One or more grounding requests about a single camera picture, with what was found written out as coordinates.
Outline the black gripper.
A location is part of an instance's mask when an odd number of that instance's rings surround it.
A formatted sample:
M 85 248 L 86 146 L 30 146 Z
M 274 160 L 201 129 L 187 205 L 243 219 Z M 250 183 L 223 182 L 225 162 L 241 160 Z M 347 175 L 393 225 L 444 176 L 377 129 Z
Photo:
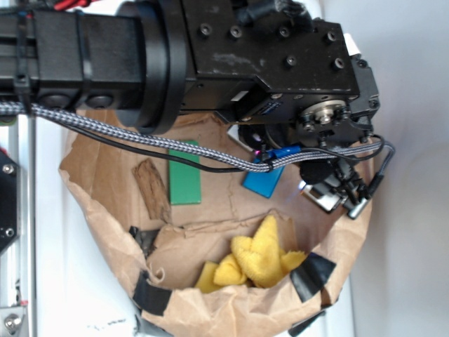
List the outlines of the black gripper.
M 180 114 L 213 113 L 256 125 L 276 147 L 324 147 L 348 154 L 380 141 L 373 129 L 379 91 L 337 23 L 299 15 L 289 1 L 182 1 L 188 48 Z

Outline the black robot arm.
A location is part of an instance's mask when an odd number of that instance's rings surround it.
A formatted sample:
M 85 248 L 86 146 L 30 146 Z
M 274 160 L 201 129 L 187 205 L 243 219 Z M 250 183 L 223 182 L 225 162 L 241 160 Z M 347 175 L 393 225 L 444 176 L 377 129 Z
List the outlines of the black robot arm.
M 373 135 L 373 72 L 337 23 L 299 1 L 86 1 L 1 9 L 1 117 L 111 109 L 168 131 L 212 112 L 252 148 L 346 147 Z

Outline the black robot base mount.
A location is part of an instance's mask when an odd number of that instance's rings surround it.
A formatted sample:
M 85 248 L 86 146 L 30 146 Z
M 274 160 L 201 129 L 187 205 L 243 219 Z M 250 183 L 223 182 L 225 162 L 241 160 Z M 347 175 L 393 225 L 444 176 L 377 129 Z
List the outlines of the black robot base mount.
M 1 255 L 20 236 L 19 166 L 1 148 Z

